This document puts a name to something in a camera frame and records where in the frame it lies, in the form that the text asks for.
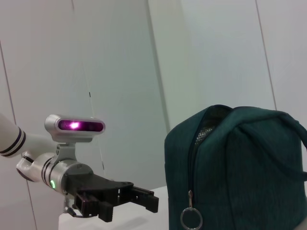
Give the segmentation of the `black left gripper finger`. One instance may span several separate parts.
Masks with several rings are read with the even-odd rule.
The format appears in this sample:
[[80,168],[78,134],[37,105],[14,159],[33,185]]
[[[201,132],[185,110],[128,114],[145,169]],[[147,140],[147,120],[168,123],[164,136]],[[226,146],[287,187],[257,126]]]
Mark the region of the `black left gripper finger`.
[[122,189],[118,195],[118,205],[129,202],[145,207],[150,212],[158,212],[159,198],[154,195],[153,191],[135,186]]
[[113,205],[106,201],[100,201],[89,193],[76,193],[74,206],[80,211],[83,218],[98,216],[104,222],[113,220]]

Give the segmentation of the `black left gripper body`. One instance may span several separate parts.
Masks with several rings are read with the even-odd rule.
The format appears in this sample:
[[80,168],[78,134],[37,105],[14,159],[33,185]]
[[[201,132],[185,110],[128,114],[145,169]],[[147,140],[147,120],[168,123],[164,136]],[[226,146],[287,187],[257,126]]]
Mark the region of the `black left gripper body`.
[[131,182],[111,181],[96,175],[88,165],[81,163],[73,164],[63,174],[65,195],[86,193],[110,204],[125,204],[134,200],[133,187]]

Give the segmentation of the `dark teal insulated lunch bag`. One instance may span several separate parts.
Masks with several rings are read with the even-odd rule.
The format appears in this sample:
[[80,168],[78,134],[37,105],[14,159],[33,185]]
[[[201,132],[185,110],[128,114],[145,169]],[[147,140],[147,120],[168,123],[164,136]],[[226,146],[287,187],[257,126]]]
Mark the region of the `dark teal insulated lunch bag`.
[[288,113],[212,105],[165,138],[169,230],[295,230],[307,220],[307,129]]

